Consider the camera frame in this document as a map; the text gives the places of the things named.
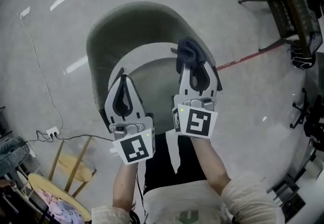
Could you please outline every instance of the clutter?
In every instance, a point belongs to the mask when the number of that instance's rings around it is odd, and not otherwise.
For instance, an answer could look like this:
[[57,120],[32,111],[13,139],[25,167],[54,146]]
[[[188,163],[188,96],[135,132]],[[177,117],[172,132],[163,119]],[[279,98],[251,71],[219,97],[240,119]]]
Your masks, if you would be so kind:
[[44,192],[42,189],[38,190],[38,195],[49,207],[49,211],[57,219],[62,219],[72,224],[84,224],[80,213],[69,203],[57,199],[52,194]]

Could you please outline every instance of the wire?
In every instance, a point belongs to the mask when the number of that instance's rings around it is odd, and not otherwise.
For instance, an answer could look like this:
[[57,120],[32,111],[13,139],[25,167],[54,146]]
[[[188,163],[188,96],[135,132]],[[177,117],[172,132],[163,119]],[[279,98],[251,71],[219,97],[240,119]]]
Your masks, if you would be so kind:
[[131,211],[130,211],[130,221],[131,221],[131,224],[140,224],[140,219],[138,217],[138,215],[135,213],[135,205],[136,205],[136,202],[133,203],[133,206],[131,208]]
[[40,72],[41,72],[41,74],[42,74],[42,77],[43,77],[43,79],[44,79],[44,82],[45,82],[45,85],[46,85],[46,87],[47,87],[47,91],[48,91],[48,93],[49,93],[49,96],[50,96],[50,99],[51,99],[52,105],[53,105],[55,111],[57,112],[57,114],[60,116],[61,126],[59,127],[59,130],[61,130],[62,127],[63,127],[63,118],[62,118],[62,115],[61,115],[60,112],[57,110],[57,108],[56,108],[56,106],[55,106],[55,104],[54,104],[54,102],[53,102],[53,98],[52,98],[52,95],[51,95],[51,91],[50,91],[49,85],[47,84],[47,81],[46,81],[46,79],[45,79],[45,76],[44,76],[44,74],[43,74],[43,71],[42,71],[42,69],[41,69],[41,66],[40,66],[40,64],[39,64],[39,60],[38,60],[38,56],[37,56],[37,52],[36,52],[36,47],[35,47],[34,39],[33,39],[32,35],[31,35],[31,33],[29,32],[28,28],[26,27],[24,21],[22,20],[22,18],[20,18],[20,21],[21,21],[22,25],[25,27],[26,32],[27,32],[27,33],[29,34],[29,36],[30,36],[30,39],[31,39],[31,42],[32,42],[32,45],[33,45],[33,48],[34,48],[34,52],[35,52],[35,56],[36,56],[36,60],[37,60],[37,64],[38,64],[38,68],[39,68],[39,70],[40,70]]
[[[36,135],[37,135],[37,139],[36,140],[29,140],[29,141],[26,141],[26,142],[23,142],[19,147],[17,147],[15,150],[11,151],[7,156],[5,156],[2,160],[0,160],[0,164],[2,161],[4,161],[7,157],[9,157],[9,155],[11,153],[13,153],[14,151],[16,151],[18,148],[21,148],[23,146],[25,146],[27,143],[29,142],[32,142],[32,141],[40,141],[40,142],[48,142],[48,143],[52,143],[54,141],[53,139],[53,136],[48,136],[48,134],[46,133],[42,133],[41,131],[37,130],[36,131]],[[39,139],[39,135],[42,135],[43,139],[44,140],[41,140]],[[57,137],[57,135],[55,135],[55,137],[58,139],[58,140],[71,140],[71,139],[74,139],[74,138],[79,138],[79,137],[83,137],[83,136],[92,136],[92,137],[96,137],[96,138],[99,138],[99,139],[102,139],[102,140],[106,140],[106,141],[113,141],[113,140],[110,140],[110,139],[106,139],[106,138],[103,138],[103,137],[100,137],[100,136],[96,136],[96,135],[89,135],[89,134],[82,134],[82,135],[79,135],[79,136],[73,136],[73,137],[70,137],[70,138],[67,138],[67,139],[61,139],[59,137]]]
[[146,216],[146,211],[145,211],[145,208],[144,208],[144,198],[143,198],[142,191],[141,191],[141,188],[140,188],[140,183],[138,182],[138,164],[137,164],[137,167],[136,167],[136,183],[137,183],[138,191],[140,192],[140,196],[141,196],[141,200],[142,200],[144,216]]
[[70,138],[67,138],[67,139],[61,139],[61,138],[57,137],[57,135],[55,135],[55,137],[58,140],[63,140],[63,141],[72,140],[74,138],[79,138],[79,137],[83,137],[83,136],[92,136],[92,137],[96,137],[96,138],[99,138],[99,139],[102,139],[102,140],[106,140],[106,141],[113,141],[113,140],[110,140],[110,139],[106,139],[106,138],[103,138],[103,137],[100,137],[100,136],[95,136],[95,135],[90,135],[90,134],[82,134],[82,135],[73,136],[73,137],[70,137]]

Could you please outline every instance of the green chair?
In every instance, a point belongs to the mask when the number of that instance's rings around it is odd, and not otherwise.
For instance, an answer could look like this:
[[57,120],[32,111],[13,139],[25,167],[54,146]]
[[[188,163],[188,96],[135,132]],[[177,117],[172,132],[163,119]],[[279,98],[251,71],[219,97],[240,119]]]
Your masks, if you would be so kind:
[[[158,42],[178,44],[184,37],[195,39],[205,50],[218,78],[215,61],[207,46],[189,24],[167,6],[152,2],[128,3],[111,10],[93,26],[87,40],[87,54],[94,100],[107,127],[109,121],[104,105],[109,78],[121,58],[139,46]],[[155,133],[174,129],[171,96],[179,92],[176,59],[165,58],[146,63],[129,76],[145,111],[154,114]]]

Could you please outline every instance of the white shirt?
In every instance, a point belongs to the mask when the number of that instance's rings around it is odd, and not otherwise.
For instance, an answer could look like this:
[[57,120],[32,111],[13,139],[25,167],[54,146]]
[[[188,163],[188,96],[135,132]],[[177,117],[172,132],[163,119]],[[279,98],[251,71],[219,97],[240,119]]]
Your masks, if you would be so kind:
[[[256,178],[243,176],[232,180],[221,197],[207,181],[161,187],[147,192],[144,208],[151,224],[224,224],[231,220],[224,208],[240,224],[284,224],[280,207],[259,187]],[[129,224],[129,213],[123,209],[102,206],[92,209],[92,223]]]

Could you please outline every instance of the person's arm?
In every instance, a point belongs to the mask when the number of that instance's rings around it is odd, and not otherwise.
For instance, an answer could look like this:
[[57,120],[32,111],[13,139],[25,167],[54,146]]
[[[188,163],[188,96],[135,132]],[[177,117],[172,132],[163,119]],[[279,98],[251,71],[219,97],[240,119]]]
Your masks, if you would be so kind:
[[134,199],[137,163],[125,165],[121,163],[113,184],[112,206],[131,211]]
[[129,224],[133,205],[137,164],[121,163],[113,184],[112,207],[92,208],[93,224]]
[[223,161],[218,156],[209,140],[191,138],[200,166],[210,186],[219,194],[231,181]]
[[221,196],[240,224],[284,224],[282,210],[259,187],[256,178],[243,176],[231,180],[209,140],[191,138],[200,166],[211,187]]

